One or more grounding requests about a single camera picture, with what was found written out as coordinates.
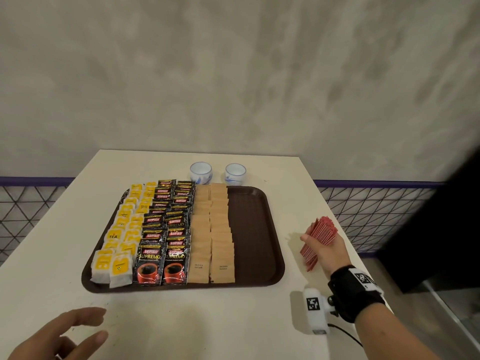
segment gray wall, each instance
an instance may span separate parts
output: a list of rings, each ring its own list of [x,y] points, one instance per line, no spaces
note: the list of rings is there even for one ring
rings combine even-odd
[[[0,175],[100,148],[441,180],[480,136],[480,0],[0,0]]]

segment left hand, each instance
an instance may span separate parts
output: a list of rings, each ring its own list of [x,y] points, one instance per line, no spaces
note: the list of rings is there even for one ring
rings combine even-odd
[[[86,360],[109,337],[107,331],[99,331],[75,345],[62,336],[72,326],[100,326],[107,310],[100,307],[72,309],[54,318],[30,338],[18,345],[8,360]]]

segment stack of red packets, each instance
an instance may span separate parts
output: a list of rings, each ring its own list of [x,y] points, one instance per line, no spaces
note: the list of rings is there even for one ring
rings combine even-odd
[[[330,244],[335,236],[337,235],[337,228],[333,224],[332,220],[326,216],[323,216],[320,220],[317,218],[315,220],[315,225],[313,226],[313,231],[311,232],[310,236],[317,239],[323,245]],[[307,266],[307,272],[310,272],[315,264],[317,264],[318,258],[317,254],[307,246],[307,244],[303,245],[303,248],[300,250],[300,254],[302,254],[303,258],[305,259],[305,266]]]

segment wrist strap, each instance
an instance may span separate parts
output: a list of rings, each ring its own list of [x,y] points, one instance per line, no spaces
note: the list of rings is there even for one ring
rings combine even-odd
[[[358,314],[374,303],[385,304],[383,290],[366,273],[353,265],[336,270],[328,282],[332,302],[338,314],[354,323]]]

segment white teacup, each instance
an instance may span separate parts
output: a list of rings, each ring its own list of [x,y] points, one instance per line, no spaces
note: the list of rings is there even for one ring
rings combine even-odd
[[[206,162],[190,165],[190,179],[196,184],[208,184],[213,177],[212,166]]]
[[[229,186],[241,186],[247,175],[242,164],[231,163],[225,167],[225,183]]]

